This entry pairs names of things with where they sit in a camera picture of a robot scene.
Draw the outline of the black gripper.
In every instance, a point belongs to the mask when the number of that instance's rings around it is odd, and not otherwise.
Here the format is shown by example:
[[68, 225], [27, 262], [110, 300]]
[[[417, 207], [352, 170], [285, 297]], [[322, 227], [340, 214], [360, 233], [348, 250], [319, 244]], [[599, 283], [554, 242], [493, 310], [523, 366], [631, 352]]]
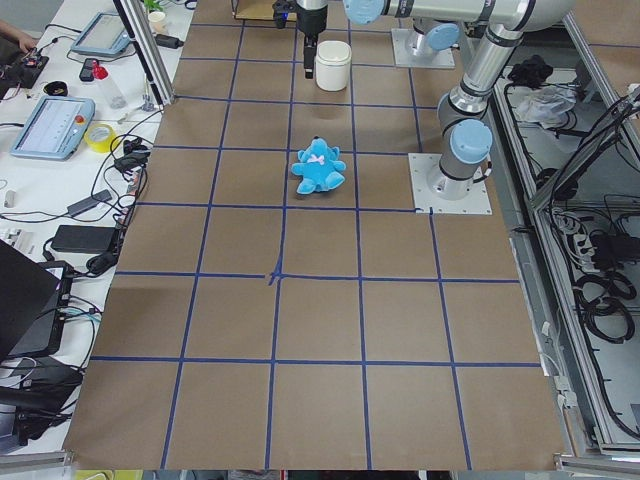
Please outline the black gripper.
[[303, 67], [306, 79], [314, 78], [318, 35], [325, 31], [328, 17], [327, 0], [297, 0], [297, 28], [305, 34]]

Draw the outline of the person hand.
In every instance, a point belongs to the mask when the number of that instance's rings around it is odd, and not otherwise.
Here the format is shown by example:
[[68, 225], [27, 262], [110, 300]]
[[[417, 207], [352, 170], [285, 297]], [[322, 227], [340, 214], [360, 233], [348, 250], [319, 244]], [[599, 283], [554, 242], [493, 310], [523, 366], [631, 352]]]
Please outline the person hand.
[[17, 45], [23, 52], [29, 52], [37, 46], [35, 38], [4, 20], [0, 20], [0, 31], [2, 38]]

